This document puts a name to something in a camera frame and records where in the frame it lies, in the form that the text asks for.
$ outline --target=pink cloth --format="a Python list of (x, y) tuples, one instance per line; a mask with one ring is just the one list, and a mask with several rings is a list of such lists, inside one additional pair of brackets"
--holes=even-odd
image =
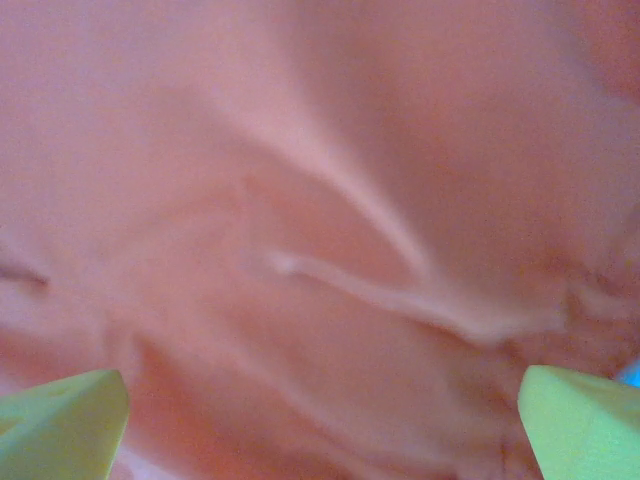
[(537, 479), (640, 353), (625, 0), (0, 5), (0, 388), (118, 368), (123, 479)]

